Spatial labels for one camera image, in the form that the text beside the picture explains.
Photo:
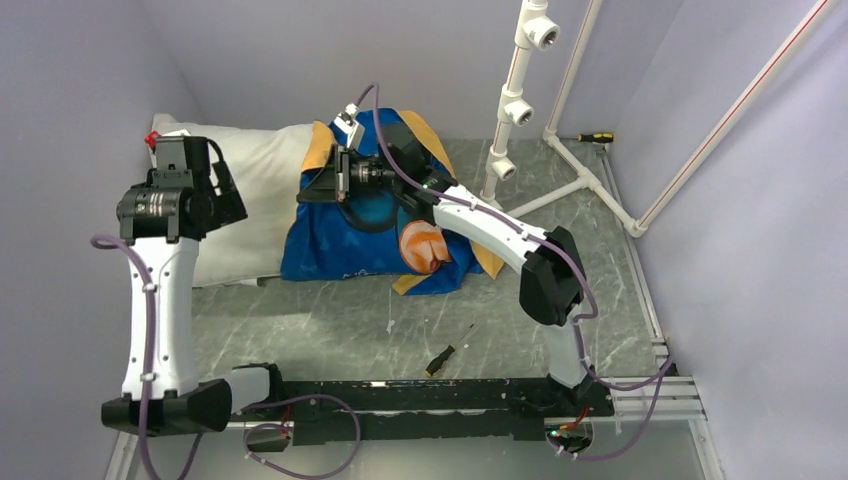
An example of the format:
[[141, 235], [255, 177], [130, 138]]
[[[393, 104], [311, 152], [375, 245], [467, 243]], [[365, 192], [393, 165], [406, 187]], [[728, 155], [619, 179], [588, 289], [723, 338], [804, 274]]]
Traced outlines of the yellow blue pillowcase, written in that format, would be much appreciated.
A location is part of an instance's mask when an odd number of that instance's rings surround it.
[[[379, 120], [387, 143], [401, 124], [431, 153], [429, 163], [454, 175], [441, 140], [412, 110], [381, 107]], [[306, 187], [327, 164], [333, 147], [346, 139], [335, 127], [313, 122], [312, 140], [301, 163], [300, 187]], [[457, 290], [466, 274], [496, 279], [502, 259], [451, 230], [439, 230], [409, 216], [390, 191], [365, 194], [345, 205], [299, 203], [284, 246], [280, 274], [284, 280], [344, 280], [364, 275], [400, 275], [398, 294], [432, 295]]]

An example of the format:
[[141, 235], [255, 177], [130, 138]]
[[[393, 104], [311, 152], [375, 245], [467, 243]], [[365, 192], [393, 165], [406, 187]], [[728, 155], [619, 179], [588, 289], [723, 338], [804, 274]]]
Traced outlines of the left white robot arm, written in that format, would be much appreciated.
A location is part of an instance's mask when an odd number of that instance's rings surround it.
[[149, 140], [155, 165], [119, 200], [118, 234], [98, 234], [117, 249], [131, 277], [131, 345], [117, 398], [101, 422], [141, 436], [220, 432], [250, 408], [272, 420], [287, 406], [278, 367], [253, 363], [203, 381], [193, 359], [192, 288], [201, 241], [246, 219], [246, 207], [220, 146], [203, 136]]

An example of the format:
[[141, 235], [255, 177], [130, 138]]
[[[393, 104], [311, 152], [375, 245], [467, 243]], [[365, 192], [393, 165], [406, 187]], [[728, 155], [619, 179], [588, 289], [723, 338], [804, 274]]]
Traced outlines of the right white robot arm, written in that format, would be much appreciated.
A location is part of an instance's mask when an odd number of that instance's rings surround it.
[[400, 122], [374, 133], [376, 146], [366, 149], [340, 143], [328, 126], [317, 125], [301, 164], [309, 179], [298, 203], [334, 205], [364, 230], [351, 203], [388, 194], [414, 220], [456, 233], [503, 261], [520, 276], [522, 310], [543, 327], [552, 404], [564, 415], [578, 413], [597, 378], [581, 323], [595, 318], [598, 306], [574, 236], [563, 227], [521, 222], [476, 197], [448, 172], [441, 142], [421, 129]]

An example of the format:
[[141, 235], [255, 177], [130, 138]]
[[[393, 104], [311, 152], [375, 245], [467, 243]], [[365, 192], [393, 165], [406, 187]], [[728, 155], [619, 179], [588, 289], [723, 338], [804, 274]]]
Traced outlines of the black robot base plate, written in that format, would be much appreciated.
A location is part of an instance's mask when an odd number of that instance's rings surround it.
[[284, 421], [296, 446], [336, 441], [508, 437], [533, 441], [547, 427], [609, 418], [610, 391], [585, 379], [575, 388], [549, 377], [295, 381], [234, 413], [233, 424]]

